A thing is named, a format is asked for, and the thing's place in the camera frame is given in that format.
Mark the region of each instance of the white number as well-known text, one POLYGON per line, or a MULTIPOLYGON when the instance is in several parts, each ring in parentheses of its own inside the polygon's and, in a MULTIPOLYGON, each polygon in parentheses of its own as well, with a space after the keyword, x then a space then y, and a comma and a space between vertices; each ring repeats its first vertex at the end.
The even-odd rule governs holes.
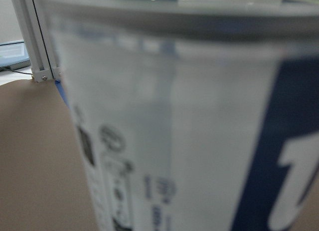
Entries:
POLYGON ((279 165, 290 169, 270 214, 268 225, 272 231, 289 227, 302 208, 298 204, 319 161, 319 134, 287 141, 279 158, 279 165))

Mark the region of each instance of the metal frame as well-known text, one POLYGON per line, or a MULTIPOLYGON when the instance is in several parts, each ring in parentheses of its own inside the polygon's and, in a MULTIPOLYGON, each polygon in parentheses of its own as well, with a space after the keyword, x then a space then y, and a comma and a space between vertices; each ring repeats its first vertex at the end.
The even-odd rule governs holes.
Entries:
POLYGON ((12 0, 12 3, 30 57, 34 79, 37 82, 59 79, 60 67, 38 0, 12 0))

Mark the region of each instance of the white can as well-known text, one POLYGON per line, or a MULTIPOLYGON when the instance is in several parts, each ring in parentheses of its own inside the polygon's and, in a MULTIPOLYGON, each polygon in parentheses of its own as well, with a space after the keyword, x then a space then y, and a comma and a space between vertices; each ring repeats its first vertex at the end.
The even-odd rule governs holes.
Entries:
POLYGON ((318 0, 46 0, 101 231, 287 231, 319 163, 318 0))

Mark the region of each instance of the white wall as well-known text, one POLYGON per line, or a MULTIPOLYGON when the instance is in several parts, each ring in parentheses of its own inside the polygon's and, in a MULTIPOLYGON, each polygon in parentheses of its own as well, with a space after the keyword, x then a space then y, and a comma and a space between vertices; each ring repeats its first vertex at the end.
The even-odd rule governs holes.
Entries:
POLYGON ((22 40, 11 0, 0 0, 0 43, 22 40))

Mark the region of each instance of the can rim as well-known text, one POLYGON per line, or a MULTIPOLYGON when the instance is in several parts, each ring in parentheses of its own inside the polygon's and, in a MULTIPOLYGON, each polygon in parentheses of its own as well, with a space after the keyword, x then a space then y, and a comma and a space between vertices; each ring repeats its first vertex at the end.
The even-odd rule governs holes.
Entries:
POLYGON ((319 5, 239 12, 149 4, 139 0, 42 0, 45 12, 139 33, 204 40, 319 38, 319 5))

